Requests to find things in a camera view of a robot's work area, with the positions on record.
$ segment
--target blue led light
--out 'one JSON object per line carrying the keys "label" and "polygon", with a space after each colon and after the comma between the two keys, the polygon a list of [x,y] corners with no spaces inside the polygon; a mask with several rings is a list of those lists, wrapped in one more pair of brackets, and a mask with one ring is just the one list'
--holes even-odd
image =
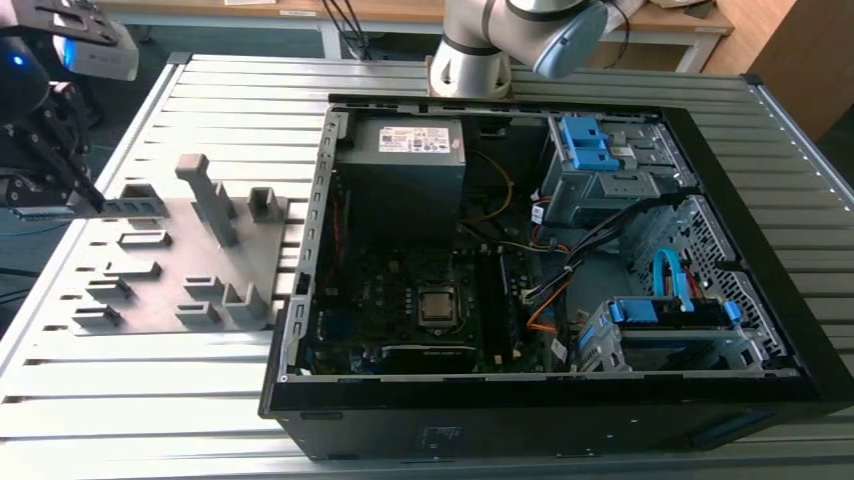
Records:
{"label": "blue led light", "polygon": [[63,52],[63,66],[71,68],[75,63],[75,57],[78,56],[78,45],[74,40],[66,39],[66,51]]}

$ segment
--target open computer case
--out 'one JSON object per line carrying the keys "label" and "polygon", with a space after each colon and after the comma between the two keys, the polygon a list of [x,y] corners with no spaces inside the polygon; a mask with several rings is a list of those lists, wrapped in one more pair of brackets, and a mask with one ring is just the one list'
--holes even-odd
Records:
{"label": "open computer case", "polygon": [[261,400],[310,458],[704,450],[854,403],[686,110],[330,104]]}

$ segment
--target motherboard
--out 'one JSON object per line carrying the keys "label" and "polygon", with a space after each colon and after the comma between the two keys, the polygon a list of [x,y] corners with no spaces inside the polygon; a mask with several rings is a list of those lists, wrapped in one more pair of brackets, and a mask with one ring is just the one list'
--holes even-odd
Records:
{"label": "motherboard", "polygon": [[362,251],[318,295],[317,374],[530,371],[541,344],[525,342],[522,253],[474,248]]}

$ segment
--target desk leg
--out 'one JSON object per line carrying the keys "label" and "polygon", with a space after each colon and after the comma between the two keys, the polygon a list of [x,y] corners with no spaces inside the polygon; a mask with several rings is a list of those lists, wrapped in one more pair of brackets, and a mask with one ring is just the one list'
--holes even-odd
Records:
{"label": "desk leg", "polygon": [[342,57],[342,39],[338,33],[338,29],[333,22],[321,21],[318,24],[321,30],[321,38],[324,40],[324,56],[334,60],[341,60]]}
{"label": "desk leg", "polygon": [[151,30],[155,27],[153,25],[141,25],[139,29],[139,43],[151,42]]}
{"label": "desk leg", "polygon": [[694,44],[689,46],[689,49],[682,56],[682,61],[677,67],[677,72],[682,73],[700,73],[704,70],[704,66],[709,61],[712,52],[716,50],[721,40],[721,35],[717,33],[700,34]]}

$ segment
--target floor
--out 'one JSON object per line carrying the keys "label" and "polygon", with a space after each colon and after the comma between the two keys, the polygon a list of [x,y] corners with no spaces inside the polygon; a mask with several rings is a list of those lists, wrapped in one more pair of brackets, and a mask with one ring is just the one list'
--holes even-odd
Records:
{"label": "floor", "polygon": [[[420,60],[436,50],[438,38],[429,35],[393,36],[373,39],[378,57],[393,60]],[[91,165],[101,171],[125,130],[143,103],[171,52],[185,51],[225,55],[279,57],[321,57],[321,35],[305,30],[222,29],[202,27],[158,27],[153,41],[139,45],[141,69],[134,82],[91,79],[99,92],[105,121],[93,132],[95,146]],[[844,175],[854,179],[854,111],[849,112],[819,143],[825,155],[837,164]],[[65,232],[63,225],[29,225],[0,211],[0,268],[38,272],[45,267]],[[0,277],[0,335],[23,302],[34,279]]]}

